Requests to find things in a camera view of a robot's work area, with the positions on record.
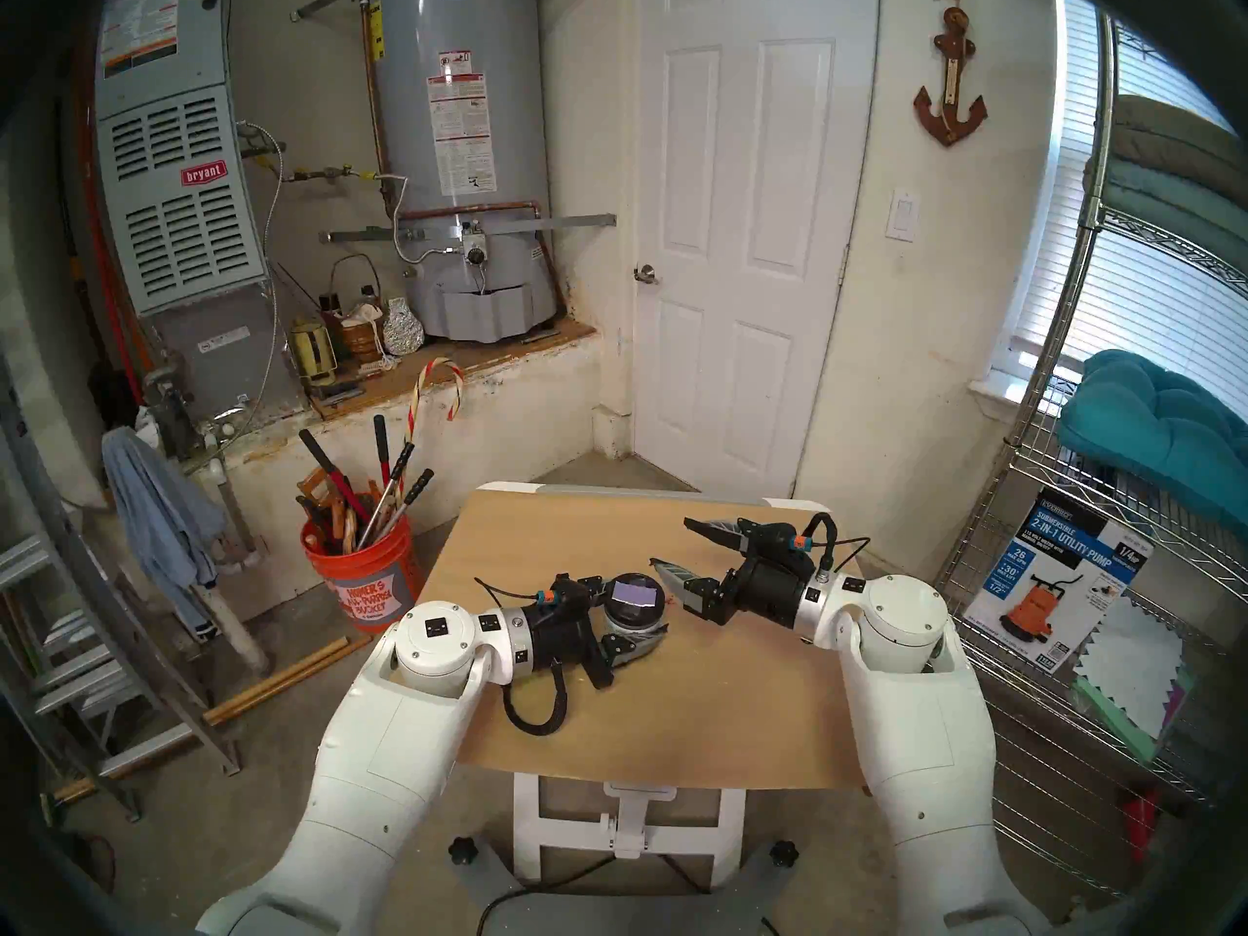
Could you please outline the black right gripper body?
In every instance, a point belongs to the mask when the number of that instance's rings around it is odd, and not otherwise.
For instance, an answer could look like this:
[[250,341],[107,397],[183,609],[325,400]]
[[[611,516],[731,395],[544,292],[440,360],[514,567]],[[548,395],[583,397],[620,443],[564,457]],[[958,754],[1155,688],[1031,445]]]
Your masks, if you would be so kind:
[[784,559],[751,555],[726,577],[726,597],[735,609],[794,629],[797,608],[811,579],[809,554]]

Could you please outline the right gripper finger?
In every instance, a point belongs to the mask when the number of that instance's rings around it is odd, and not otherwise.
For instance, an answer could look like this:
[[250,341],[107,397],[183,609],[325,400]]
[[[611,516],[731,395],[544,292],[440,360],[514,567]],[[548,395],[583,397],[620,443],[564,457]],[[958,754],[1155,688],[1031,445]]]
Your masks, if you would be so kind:
[[736,520],[696,520],[684,518],[685,529],[700,535],[718,547],[725,547],[741,557],[763,557],[773,548],[773,530],[769,524],[760,524],[746,518]]
[[668,598],[701,620],[725,625],[738,607],[733,593],[735,572],[723,580],[699,577],[675,563],[650,558],[650,567]]

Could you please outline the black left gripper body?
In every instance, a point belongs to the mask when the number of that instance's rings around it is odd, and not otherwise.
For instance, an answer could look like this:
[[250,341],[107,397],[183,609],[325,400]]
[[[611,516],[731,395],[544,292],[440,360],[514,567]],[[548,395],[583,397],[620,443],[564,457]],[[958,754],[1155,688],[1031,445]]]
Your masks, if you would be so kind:
[[580,665],[597,690],[613,685],[614,673],[584,605],[532,605],[532,670]]

